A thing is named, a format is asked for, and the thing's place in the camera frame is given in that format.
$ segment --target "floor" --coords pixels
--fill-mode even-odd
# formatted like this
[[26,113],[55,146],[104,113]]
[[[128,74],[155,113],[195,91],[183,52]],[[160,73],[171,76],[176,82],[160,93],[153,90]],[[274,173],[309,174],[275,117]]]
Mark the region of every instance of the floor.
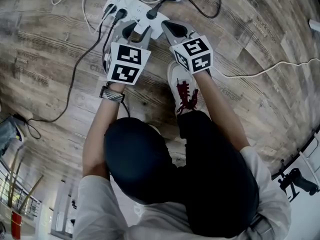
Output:
[[[88,32],[81,1],[64,0],[54,6],[51,0],[0,0],[2,118],[17,112],[27,119],[53,119],[65,108],[74,64],[97,38]],[[207,14],[217,9],[218,0],[194,1]],[[86,1],[94,27],[105,2]],[[282,60],[299,63],[319,56],[320,35],[308,25],[309,19],[320,21],[317,0],[222,0],[221,13],[213,20],[187,0],[167,2],[160,11],[206,35],[214,50],[214,66],[228,75],[254,74]],[[105,22],[104,33],[110,24]],[[149,49],[151,56],[137,84],[125,89],[125,102],[133,117],[158,127],[174,162],[183,165],[185,143],[179,137],[166,79],[173,56],[163,36],[152,40]],[[31,181],[44,174],[43,190],[63,177],[75,182],[81,178],[85,136],[106,82],[101,50],[99,44],[79,64],[66,113],[55,123],[32,123],[41,139],[33,139],[24,129],[28,137],[21,151],[24,167],[35,175]],[[226,79],[216,71],[212,77],[239,115],[250,144],[272,171],[281,159],[295,154],[320,123],[317,61],[299,68],[281,65],[251,79]],[[201,96],[198,108],[206,111]],[[119,114],[126,115],[123,108]]]

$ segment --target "hand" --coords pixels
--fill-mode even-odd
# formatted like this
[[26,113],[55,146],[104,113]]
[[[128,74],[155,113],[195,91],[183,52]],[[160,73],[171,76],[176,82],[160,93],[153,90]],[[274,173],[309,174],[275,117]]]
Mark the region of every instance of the hand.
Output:
[[108,89],[117,93],[122,94],[125,90],[126,85],[120,82],[113,82],[109,85]]

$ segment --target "power strip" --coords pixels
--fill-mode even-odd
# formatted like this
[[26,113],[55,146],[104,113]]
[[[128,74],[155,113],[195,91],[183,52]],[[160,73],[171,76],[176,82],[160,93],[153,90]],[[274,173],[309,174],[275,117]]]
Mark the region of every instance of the power strip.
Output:
[[105,11],[107,6],[110,4],[116,5],[116,11],[110,14],[112,17],[115,17],[120,9],[125,9],[128,13],[125,18],[121,19],[121,21],[139,21],[135,26],[134,31],[140,35],[147,29],[147,27],[150,26],[152,28],[151,38],[154,40],[158,39],[164,32],[161,27],[161,23],[169,20],[168,17],[164,16],[160,12],[157,13],[155,19],[148,19],[147,12],[152,8],[139,0],[108,0],[103,11]]

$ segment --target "red shoelace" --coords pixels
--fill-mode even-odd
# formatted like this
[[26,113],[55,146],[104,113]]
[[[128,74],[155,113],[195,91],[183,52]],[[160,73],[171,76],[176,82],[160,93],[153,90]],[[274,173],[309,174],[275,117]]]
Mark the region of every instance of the red shoelace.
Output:
[[177,85],[176,88],[178,89],[178,93],[181,99],[180,107],[176,111],[178,115],[181,115],[182,111],[184,109],[188,110],[194,110],[196,108],[197,102],[198,102],[198,89],[195,89],[191,99],[189,100],[190,94],[189,94],[189,84],[186,81],[182,81],[182,84],[179,84],[179,81],[177,79]]

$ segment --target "white t-shirt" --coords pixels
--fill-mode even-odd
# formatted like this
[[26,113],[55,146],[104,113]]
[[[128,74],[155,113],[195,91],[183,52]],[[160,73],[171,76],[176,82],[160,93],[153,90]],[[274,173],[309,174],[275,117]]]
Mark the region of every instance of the white t-shirt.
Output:
[[[271,180],[271,174],[250,147],[240,153],[259,187],[257,213],[260,222],[233,240],[283,240],[291,224],[291,208],[286,194]],[[137,225],[128,227],[120,211],[110,181],[100,176],[84,177],[78,189],[74,240],[223,240],[221,237],[195,235],[188,223],[186,207],[176,202],[144,206]]]

